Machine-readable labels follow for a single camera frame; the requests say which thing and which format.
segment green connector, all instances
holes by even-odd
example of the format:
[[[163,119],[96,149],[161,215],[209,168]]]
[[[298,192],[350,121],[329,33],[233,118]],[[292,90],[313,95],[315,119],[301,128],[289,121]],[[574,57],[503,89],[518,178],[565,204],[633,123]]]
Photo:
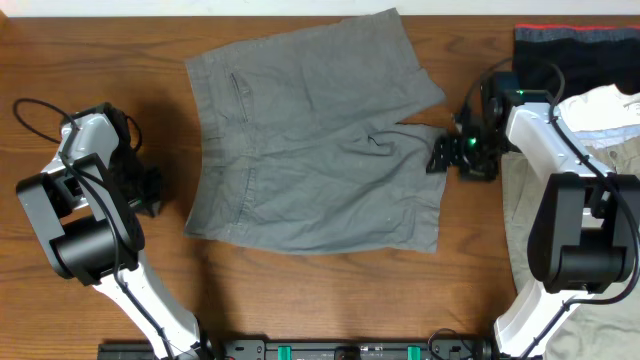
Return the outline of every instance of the green connector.
[[[278,347],[278,360],[291,360],[291,346]]]
[[[407,348],[407,360],[420,360],[419,346],[409,346]]]

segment red stripe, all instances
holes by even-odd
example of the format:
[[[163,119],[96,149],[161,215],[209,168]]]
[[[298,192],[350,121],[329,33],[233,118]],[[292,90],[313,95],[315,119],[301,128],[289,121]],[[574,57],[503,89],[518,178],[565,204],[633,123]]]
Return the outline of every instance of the red stripe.
[[[615,30],[615,29],[624,29],[624,28],[640,30],[640,26],[638,25],[615,27],[615,26],[571,26],[571,25],[557,25],[557,24],[549,24],[549,25],[517,24],[516,28],[528,28],[528,29],[535,29],[535,30],[571,29],[576,31]]]

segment white wall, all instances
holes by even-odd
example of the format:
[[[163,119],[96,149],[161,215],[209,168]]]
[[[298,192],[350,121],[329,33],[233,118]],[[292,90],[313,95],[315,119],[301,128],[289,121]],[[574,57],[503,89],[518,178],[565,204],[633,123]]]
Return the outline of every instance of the white wall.
[[[8,16],[637,15],[640,0],[0,0]]]

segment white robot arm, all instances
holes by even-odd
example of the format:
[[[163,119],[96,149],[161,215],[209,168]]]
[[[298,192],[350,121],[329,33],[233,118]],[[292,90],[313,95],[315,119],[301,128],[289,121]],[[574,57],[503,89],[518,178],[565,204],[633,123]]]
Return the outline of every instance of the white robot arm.
[[[525,103],[513,108],[506,126],[506,137],[525,155],[532,169],[542,183],[546,183],[552,174],[574,173],[580,177],[593,178],[595,174],[584,164],[568,145],[560,139],[549,123],[549,104],[542,102]],[[586,148],[567,128],[562,116],[557,113],[557,123],[565,131],[569,139],[583,153]],[[598,160],[591,160],[603,174],[611,172]],[[588,207],[582,212],[583,224],[602,224],[602,220],[594,219]],[[569,299],[591,299],[593,293],[586,290],[561,290],[549,293],[542,282],[533,277],[518,294],[509,310],[494,323],[494,334],[501,353],[519,355],[525,352],[533,338],[538,336],[558,309]],[[547,341],[560,328],[569,315],[577,309],[577,305],[565,312],[547,336],[533,349],[529,356],[544,353]]]
[[[61,127],[51,163],[16,191],[60,276],[75,277],[111,298],[145,334],[156,358],[197,358],[203,351],[198,322],[164,287],[143,250],[134,211],[157,213],[161,179],[138,161],[126,122],[110,104],[73,115]],[[85,206],[92,215],[60,223]],[[119,281],[113,272],[116,253]]]

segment clothing pile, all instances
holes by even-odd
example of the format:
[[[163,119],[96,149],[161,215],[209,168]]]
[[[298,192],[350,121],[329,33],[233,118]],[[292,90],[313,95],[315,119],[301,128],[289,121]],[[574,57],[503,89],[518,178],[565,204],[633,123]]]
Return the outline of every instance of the clothing pile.
[[[556,63],[566,76],[559,104],[567,127],[599,161],[619,174],[640,176],[640,29],[523,25],[516,28],[515,55]],[[545,67],[517,62],[522,88],[557,90]],[[502,191],[511,268],[518,291],[533,278],[527,241],[542,200],[542,184],[520,153],[502,157]],[[611,298],[612,284],[596,298]],[[610,306],[583,305],[549,340],[544,358],[634,359],[640,345],[640,291]]]
[[[445,96],[395,9],[187,61],[202,173],[187,236],[293,254],[435,252],[444,129],[398,124]]]

